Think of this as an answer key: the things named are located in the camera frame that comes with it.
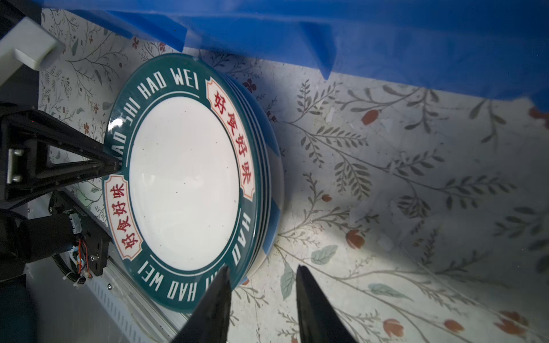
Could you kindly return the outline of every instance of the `floral tablecloth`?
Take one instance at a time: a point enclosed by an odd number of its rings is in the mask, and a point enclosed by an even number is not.
[[[130,74],[174,51],[62,10],[42,19],[66,50],[40,74],[40,109],[102,142]],[[549,341],[549,114],[527,99],[184,52],[248,88],[283,156],[278,239],[233,293],[229,341],[299,341],[298,265],[358,342]],[[105,220],[99,179],[72,191]]]

